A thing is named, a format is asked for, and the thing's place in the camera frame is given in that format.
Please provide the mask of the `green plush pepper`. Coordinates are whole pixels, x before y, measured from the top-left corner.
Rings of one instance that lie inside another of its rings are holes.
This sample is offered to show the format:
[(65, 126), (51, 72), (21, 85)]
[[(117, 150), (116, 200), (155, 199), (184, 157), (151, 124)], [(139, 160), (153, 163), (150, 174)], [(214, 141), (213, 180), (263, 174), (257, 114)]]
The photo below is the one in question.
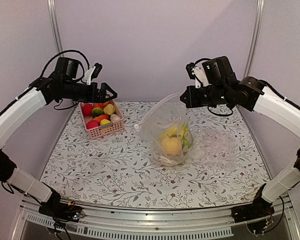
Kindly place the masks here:
[(193, 145), (193, 137), (191, 134), (188, 135), (184, 135), (182, 138), (182, 148), (184, 149), (185, 147), (187, 147), (188, 149), (190, 149)]

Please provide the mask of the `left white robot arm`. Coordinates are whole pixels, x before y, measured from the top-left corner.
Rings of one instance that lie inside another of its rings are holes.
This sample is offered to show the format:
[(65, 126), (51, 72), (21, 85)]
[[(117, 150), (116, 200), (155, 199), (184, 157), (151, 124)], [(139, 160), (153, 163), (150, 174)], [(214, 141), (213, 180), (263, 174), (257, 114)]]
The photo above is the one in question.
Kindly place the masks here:
[(18, 167), (3, 149), (29, 119), (51, 102), (105, 103), (117, 97), (107, 83), (94, 81), (102, 64), (90, 64), (79, 50), (70, 49), (69, 53), (80, 55), (84, 61), (65, 57), (66, 51), (57, 53), (48, 60), (38, 78), (0, 112), (0, 182), (45, 204), (53, 217), (60, 217), (65, 211), (60, 194)]

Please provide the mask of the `white plush cauliflower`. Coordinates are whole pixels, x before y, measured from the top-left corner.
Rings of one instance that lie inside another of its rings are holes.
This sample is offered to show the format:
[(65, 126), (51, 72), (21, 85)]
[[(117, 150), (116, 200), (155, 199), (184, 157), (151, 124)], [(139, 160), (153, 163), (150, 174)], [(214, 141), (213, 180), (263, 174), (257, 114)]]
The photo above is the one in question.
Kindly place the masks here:
[(182, 164), (184, 161), (180, 158), (175, 157), (166, 157), (166, 156), (159, 156), (157, 159), (158, 163), (165, 167), (173, 167), (179, 164)]

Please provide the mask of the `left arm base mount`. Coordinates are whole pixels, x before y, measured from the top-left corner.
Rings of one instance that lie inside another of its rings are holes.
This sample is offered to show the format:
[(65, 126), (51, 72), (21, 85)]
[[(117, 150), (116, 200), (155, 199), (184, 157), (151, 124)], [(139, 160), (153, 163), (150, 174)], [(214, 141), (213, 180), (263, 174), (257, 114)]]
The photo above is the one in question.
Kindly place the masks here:
[(38, 212), (61, 222), (78, 222), (85, 216), (83, 208), (75, 201), (61, 202), (60, 199), (49, 199), (40, 204)]

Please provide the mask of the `yellow plush lemon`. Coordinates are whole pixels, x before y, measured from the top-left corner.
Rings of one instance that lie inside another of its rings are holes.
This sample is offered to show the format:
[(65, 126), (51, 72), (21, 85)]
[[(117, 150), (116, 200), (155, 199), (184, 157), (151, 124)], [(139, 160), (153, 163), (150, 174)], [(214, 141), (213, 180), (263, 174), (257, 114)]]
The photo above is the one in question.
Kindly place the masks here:
[(101, 126), (105, 126), (105, 125), (108, 125), (108, 124), (111, 124), (112, 122), (110, 121), (110, 120), (108, 120), (108, 119), (102, 119), (101, 121), (100, 121), (100, 125)]

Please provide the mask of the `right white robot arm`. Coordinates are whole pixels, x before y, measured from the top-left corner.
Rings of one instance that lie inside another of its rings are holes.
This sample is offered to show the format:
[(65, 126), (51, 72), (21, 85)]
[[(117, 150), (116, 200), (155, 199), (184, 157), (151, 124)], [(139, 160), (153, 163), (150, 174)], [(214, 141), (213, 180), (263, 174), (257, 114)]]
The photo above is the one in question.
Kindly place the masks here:
[[(201, 58), (185, 67), (195, 85), (180, 96), (188, 109), (225, 105), (241, 106), (281, 125), (300, 139), (300, 107), (276, 91), (268, 82), (247, 76), (238, 80), (226, 56)], [(258, 190), (248, 213), (259, 218), (281, 195), (300, 182), (300, 148), (295, 163), (284, 168)]]

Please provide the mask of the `yellow plush banana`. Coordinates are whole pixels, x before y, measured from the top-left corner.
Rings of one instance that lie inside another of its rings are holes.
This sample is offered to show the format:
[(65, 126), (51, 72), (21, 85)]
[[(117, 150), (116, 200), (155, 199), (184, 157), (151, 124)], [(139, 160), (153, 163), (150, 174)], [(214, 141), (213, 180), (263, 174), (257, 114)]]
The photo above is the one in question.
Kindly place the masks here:
[(173, 125), (165, 130), (163, 133), (163, 137), (169, 137), (169, 138), (183, 138), (183, 136), (186, 134), (186, 132), (189, 131), (188, 124), (183, 123), (181, 127), (178, 125)]

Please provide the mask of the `pink dotted zip bag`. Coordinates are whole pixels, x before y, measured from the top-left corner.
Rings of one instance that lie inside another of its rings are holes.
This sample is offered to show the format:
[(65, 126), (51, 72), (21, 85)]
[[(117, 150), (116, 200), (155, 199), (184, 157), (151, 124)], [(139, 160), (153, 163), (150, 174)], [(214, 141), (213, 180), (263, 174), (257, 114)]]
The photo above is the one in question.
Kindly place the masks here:
[(150, 144), (150, 159), (165, 167), (185, 163), (194, 146), (180, 96), (180, 93), (166, 96), (133, 126), (135, 133)]

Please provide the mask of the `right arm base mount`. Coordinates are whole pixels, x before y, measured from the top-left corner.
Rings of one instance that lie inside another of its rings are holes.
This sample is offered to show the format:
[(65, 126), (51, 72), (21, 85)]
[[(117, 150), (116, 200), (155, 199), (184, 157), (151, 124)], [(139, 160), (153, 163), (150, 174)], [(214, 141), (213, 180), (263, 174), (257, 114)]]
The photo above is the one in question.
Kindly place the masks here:
[(272, 203), (265, 201), (261, 196), (256, 196), (252, 203), (231, 208), (231, 216), (235, 223), (248, 222), (248, 230), (253, 234), (264, 232), (275, 213)]

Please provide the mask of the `red plush tomato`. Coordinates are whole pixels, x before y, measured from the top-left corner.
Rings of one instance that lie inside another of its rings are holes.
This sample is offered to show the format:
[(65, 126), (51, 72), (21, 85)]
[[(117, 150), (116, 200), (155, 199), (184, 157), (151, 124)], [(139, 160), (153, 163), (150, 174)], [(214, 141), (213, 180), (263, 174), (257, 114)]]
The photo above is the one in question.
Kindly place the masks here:
[(97, 128), (99, 126), (99, 123), (96, 120), (91, 120), (86, 124), (86, 129), (90, 130), (93, 128)]

